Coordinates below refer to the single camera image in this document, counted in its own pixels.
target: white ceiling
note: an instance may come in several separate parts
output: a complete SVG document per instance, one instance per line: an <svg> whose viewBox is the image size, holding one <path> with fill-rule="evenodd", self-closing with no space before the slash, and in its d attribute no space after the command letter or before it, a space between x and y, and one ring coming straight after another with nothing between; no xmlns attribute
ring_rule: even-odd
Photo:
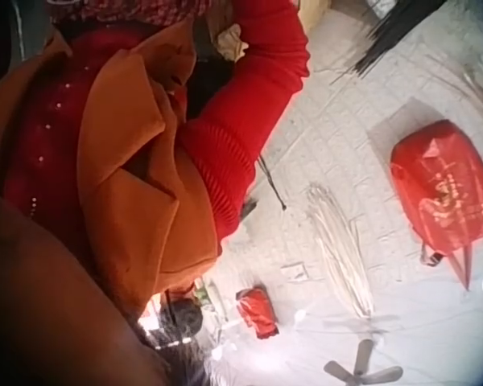
<svg viewBox="0 0 483 386"><path fill-rule="evenodd" d="M464 87L429 59L440 57L441 47L463 64L483 56L483 23L461 3L450 2L363 80L342 76L332 84L365 26L331 11L313 31L312 76L264 153L289 208L281 211L258 176L252 191L257 209L207 276L234 324L234 294L257 282L267 286L279 318L281 335L267 341L257 341L243 325L225 332L237 348L226 344L220 362L229 384L340 384L323 366L335 359L352 368L359 340L369 336L378 342L371 370L402 366L397 385L475 384L483 375L483 240L475 247L469 293L446 264L420 265L419 240L386 173L392 146L437 117L457 123L483 157L483 112L437 80ZM328 187L357 225L376 303L372 322L343 308L325 280L307 218L311 183ZM297 262L310 280L291 284L281 267ZM307 311L300 322L297 310Z"/></svg>

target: hanging wire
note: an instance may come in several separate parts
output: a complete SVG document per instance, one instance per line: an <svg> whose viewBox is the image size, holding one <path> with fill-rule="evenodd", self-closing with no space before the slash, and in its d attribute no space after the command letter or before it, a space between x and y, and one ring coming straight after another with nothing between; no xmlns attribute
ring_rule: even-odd
<svg viewBox="0 0 483 386"><path fill-rule="evenodd" d="M263 174L266 176L266 180L268 181L268 183L270 184L270 187L274 191L275 196L277 197L277 199L281 203L281 208L283 209L283 211L286 211L287 205L284 203L283 198L281 197L281 195L279 194L279 191L277 190L277 187L275 187L274 179L272 178L272 174L270 173L270 170L268 169L268 166L266 165L266 162L265 162L265 159L263 158L263 156L260 156L258 158L258 165L259 165L259 167L261 167Z"/></svg>

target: red sweater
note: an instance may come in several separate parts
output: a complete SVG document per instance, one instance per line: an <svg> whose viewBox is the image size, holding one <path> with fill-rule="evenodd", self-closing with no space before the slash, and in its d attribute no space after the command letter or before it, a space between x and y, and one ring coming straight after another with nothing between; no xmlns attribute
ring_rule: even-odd
<svg viewBox="0 0 483 386"><path fill-rule="evenodd" d="M219 240L238 226L254 163L308 75L307 38L289 0L235 0L233 6L250 48L232 81L180 128L177 143L204 179ZM89 255L76 188L86 97L107 59L141 39L142 33L121 28L82 35L72 42L72 58L36 80L19 116L4 197L77 256Z"/></svg>

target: ceiling fan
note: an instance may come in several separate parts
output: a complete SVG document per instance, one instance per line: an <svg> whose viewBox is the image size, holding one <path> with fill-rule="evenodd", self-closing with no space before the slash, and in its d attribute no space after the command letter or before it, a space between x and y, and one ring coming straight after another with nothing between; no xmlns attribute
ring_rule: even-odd
<svg viewBox="0 0 483 386"><path fill-rule="evenodd" d="M374 342L370 339L362 340L357 349L356 364L354 373L345 370L338 362L332 360L324 366L324 371L329 375L345 382L345 386L361 386L363 384L388 384L400 380L403 376L403 368L394 366L367 374L369 371L369 361L374 349Z"/></svg>

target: coat lapel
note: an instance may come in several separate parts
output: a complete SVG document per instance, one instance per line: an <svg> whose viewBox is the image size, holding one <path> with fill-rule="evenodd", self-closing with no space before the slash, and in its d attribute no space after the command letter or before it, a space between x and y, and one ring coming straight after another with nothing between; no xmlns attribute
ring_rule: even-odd
<svg viewBox="0 0 483 386"><path fill-rule="evenodd" d="M80 128L77 182L81 203L165 131L167 122L158 103L192 72L191 31L188 20L166 28L133 50L120 51L99 72ZM166 181L158 183L171 190Z"/></svg>
<svg viewBox="0 0 483 386"><path fill-rule="evenodd" d="M77 183L89 241L110 296L131 315L140 315L154 293L175 219L187 207L174 155L179 122L167 93L195 63L188 24L109 60L80 128ZM126 170L140 154L147 155L146 176Z"/></svg>

